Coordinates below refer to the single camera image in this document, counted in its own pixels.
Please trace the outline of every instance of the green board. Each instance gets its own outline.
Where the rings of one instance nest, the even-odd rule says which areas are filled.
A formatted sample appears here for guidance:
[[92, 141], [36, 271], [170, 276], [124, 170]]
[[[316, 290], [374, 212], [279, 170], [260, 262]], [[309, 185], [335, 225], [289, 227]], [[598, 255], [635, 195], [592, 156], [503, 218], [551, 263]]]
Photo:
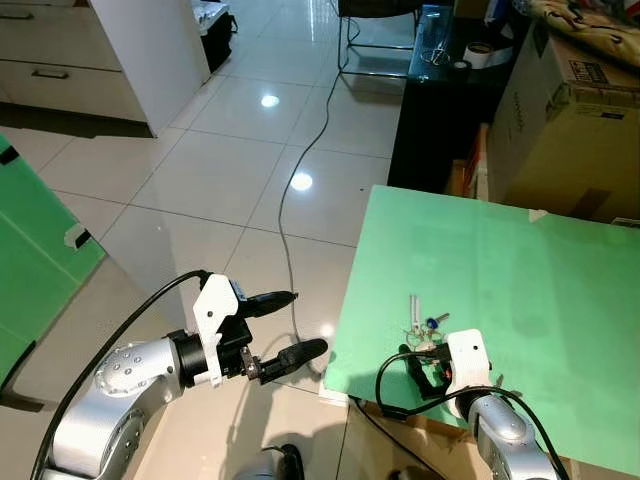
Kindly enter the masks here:
[[[478, 328], [561, 455], [640, 474], [640, 231], [498, 204], [375, 187], [327, 388], [375, 401], [409, 329], [409, 294], [442, 330]], [[423, 403], [401, 362], [385, 403]], [[461, 425], [444, 408], [428, 416]]]
[[[0, 153], [9, 151], [0, 135]], [[20, 157], [0, 164], [0, 384], [104, 256], [65, 244], [78, 220]]]

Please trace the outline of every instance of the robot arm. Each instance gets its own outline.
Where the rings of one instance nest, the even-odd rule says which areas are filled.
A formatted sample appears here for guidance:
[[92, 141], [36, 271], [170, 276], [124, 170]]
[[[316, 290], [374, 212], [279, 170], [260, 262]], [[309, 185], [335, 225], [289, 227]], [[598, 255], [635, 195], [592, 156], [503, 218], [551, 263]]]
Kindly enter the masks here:
[[[409, 349], [400, 347], [400, 353]], [[468, 387], [490, 387], [491, 368], [479, 330], [464, 330], [447, 335], [445, 343], [432, 348], [432, 364], [437, 366], [443, 385], [433, 386], [416, 357], [405, 358], [408, 374], [417, 384], [423, 400], [461, 392], [446, 402], [449, 412], [468, 423], [476, 439], [478, 452], [495, 480], [558, 480], [559, 477], [536, 443], [535, 429], [529, 419], [513, 410], [499, 396]], [[381, 407], [386, 415], [406, 418], [406, 411]]]
[[261, 362], [251, 355], [245, 318], [288, 305], [291, 292], [246, 298], [223, 275], [211, 275], [194, 313], [199, 334], [184, 331], [160, 340], [128, 344], [109, 353], [88, 391], [58, 426], [44, 480], [120, 479], [148, 419], [185, 388], [246, 375], [261, 384], [287, 375], [327, 350], [322, 339], [301, 342]]

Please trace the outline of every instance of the green table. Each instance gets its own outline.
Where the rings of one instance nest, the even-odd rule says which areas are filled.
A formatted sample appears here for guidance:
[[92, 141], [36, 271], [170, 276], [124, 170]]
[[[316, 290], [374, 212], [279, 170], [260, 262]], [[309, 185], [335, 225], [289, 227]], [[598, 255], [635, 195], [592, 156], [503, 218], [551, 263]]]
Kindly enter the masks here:
[[[411, 293], [423, 318], [451, 314], [444, 332], [480, 329], [492, 381], [523, 392], [561, 455], [640, 474], [640, 231], [375, 187], [327, 388], [375, 401]], [[401, 362], [387, 372], [385, 403], [422, 403]]]

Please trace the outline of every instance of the metal chair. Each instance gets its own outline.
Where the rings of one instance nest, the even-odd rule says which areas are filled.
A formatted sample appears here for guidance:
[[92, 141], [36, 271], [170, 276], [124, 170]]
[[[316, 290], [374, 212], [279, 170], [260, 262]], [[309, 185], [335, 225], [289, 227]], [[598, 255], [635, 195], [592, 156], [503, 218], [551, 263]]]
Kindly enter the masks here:
[[[339, 0], [338, 1], [338, 18], [340, 20], [338, 26], [338, 70], [340, 73], [348, 73], [353, 75], [368, 75], [379, 77], [406, 78], [406, 73], [389, 72], [389, 71], [373, 71], [373, 70], [351, 70], [347, 69], [349, 51], [354, 47], [381, 48], [387, 50], [413, 50], [411, 45], [381, 45], [375, 43], [355, 43], [354, 40], [359, 35], [358, 32], [351, 36], [351, 23], [353, 18], [389, 18], [398, 15], [413, 14], [414, 38], [418, 25], [418, 17], [420, 8], [424, 0]], [[343, 22], [347, 22], [347, 44], [346, 56], [347, 61], [342, 63], [342, 29]]]

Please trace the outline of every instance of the black table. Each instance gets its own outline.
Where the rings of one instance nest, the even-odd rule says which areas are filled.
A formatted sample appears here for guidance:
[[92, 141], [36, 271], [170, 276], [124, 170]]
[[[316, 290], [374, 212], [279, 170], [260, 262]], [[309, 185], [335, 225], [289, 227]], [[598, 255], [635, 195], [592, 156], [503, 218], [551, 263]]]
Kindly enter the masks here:
[[[427, 9], [433, 12], [434, 8], [449, 7], [424, 8], [425, 12]], [[442, 193], [453, 160], [468, 157], [478, 125], [493, 119], [518, 49], [514, 47], [513, 58], [506, 64], [471, 70], [466, 76], [454, 76], [448, 65], [435, 66], [422, 60], [427, 25], [434, 28], [423, 12], [402, 100], [387, 185]], [[446, 49], [451, 62], [462, 59], [469, 42], [483, 41], [487, 35], [481, 20], [465, 18], [453, 18], [447, 31]], [[516, 45], [519, 44], [521, 39], [516, 36]]]

